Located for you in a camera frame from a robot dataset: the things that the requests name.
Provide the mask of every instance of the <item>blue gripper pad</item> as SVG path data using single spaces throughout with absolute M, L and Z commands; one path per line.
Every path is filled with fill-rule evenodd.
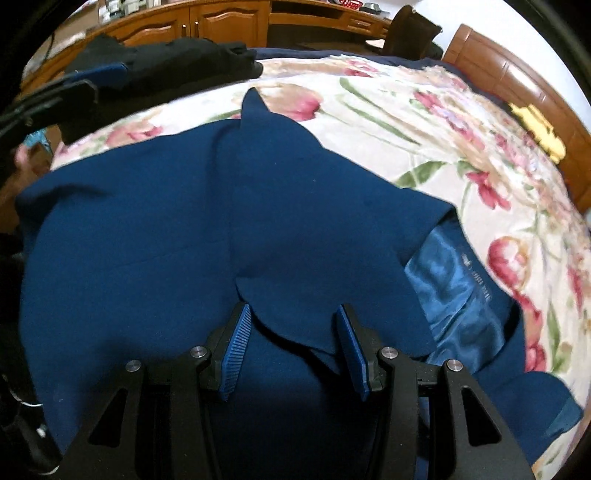
M 252 313 L 245 304 L 236 322 L 236 327 L 230 337 L 226 353 L 222 360 L 219 395 L 223 401 L 228 401 L 238 383 L 238 375 L 242 367 L 242 360 L 246 353 L 246 346 L 251 335 Z
M 343 306 L 340 306 L 336 312 L 336 331 L 345 354 L 353 387 L 361 400 L 365 401 L 371 391 L 367 363 Z

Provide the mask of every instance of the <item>metal screw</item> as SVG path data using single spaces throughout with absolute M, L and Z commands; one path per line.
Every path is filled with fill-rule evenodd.
M 398 356 L 398 350 L 391 346 L 385 346 L 382 348 L 382 355 L 389 359 L 396 358 Z
M 125 365 L 125 369 L 128 372 L 137 372 L 140 368 L 142 368 L 142 362 L 139 360 L 132 360 Z
M 201 358 L 207 355 L 207 348 L 204 346 L 194 346 L 191 348 L 191 356 L 193 358 Z
M 460 362 L 459 360 L 448 360 L 447 367 L 452 372 L 459 372 L 462 368 L 464 368 L 462 362 Z

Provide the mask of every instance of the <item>wooden furniture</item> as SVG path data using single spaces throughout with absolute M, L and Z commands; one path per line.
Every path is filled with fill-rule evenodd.
M 180 1 L 129 15 L 93 30 L 26 77 L 21 91 L 31 92 L 58 78 L 85 45 L 99 34 L 115 37 L 128 46 L 191 36 L 215 42 L 243 41 L 247 47 L 266 47 L 270 25 L 323 27 L 384 38 L 389 20 L 318 0 Z
M 404 5 L 390 23 L 384 47 L 379 53 L 408 60 L 423 59 L 433 39 L 442 31 L 412 5 Z
M 432 40 L 441 31 L 439 25 L 417 13 L 412 5 L 404 5 L 390 23 L 381 48 L 339 41 L 302 42 L 300 45 L 311 50 L 342 50 L 358 55 L 378 54 L 420 60 L 425 58 Z
M 461 25 L 443 61 L 465 73 L 484 91 L 519 107 L 535 105 L 566 145 L 560 162 L 579 211 L 591 207 L 591 135 L 564 99 L 528 64 L 484 35 Z

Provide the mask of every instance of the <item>blue satin lining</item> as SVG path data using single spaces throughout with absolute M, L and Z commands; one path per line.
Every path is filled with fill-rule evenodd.
M 458 245 L 456 231 L 453 219 L 437 225 L 405 266 L 405 273 L 437 342 L 427 362 L 441 365 L 457 358 L 474 373 L 505 344 L 508 315 L 499 318 L 495 310 L 508 313 L 510 298 L 498 288 L 495 291 L 482 264 L 465 248 L 465 239 L 466 245 Z

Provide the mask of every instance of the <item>navy blue jacket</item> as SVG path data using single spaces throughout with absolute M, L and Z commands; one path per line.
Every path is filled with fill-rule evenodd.
M 60 168 L 17 208 L 28 257 L 21 337 L 62 450 L 114 368 L 176 357 L 239 299 L 251 305 L 236 392 L 211 409 L 226 478 L 361 478 L 378 406 L 362 404 L 341 369 L 333 313 L 352 303 L 387 345 L 436 354 L 441 337 L 405 268 L 436 227 L 470 250 L 451 205 L 325 150 L 256 90 L 240 120 Z M 580 409 L 559 380 L 522 374 L 522 326 L 506 335 L 503 302 L 490 317 L 496 347 L 475 370 L 533 461 Z

